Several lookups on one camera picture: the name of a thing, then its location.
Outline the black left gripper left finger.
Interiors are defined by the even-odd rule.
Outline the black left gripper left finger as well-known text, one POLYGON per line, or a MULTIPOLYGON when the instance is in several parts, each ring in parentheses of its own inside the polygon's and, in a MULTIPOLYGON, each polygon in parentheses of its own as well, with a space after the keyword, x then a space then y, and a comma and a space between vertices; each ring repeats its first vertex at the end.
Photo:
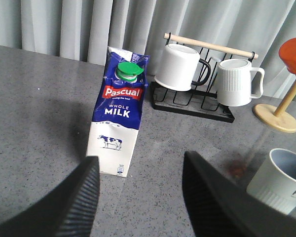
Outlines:
POLYGON ((98 206, 98 157, 86 157, 55 189, 0 224, 0 237, 88 237, 98 206))

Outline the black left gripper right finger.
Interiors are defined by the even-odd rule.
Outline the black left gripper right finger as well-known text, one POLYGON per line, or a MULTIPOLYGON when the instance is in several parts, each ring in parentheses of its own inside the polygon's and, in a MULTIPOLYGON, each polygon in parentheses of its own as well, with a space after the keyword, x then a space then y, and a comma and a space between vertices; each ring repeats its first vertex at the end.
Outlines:
POLYGON ((296 219, 241 190, 196 151, 184 154, 183 197, 197 237, 296 237, 296 219))

